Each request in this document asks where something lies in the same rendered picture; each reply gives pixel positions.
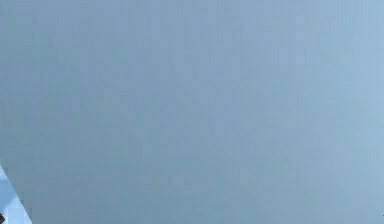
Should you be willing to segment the white room door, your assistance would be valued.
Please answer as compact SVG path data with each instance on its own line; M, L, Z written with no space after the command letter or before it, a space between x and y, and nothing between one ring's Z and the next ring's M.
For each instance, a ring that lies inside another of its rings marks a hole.
M0 224L33 224L1 165Z

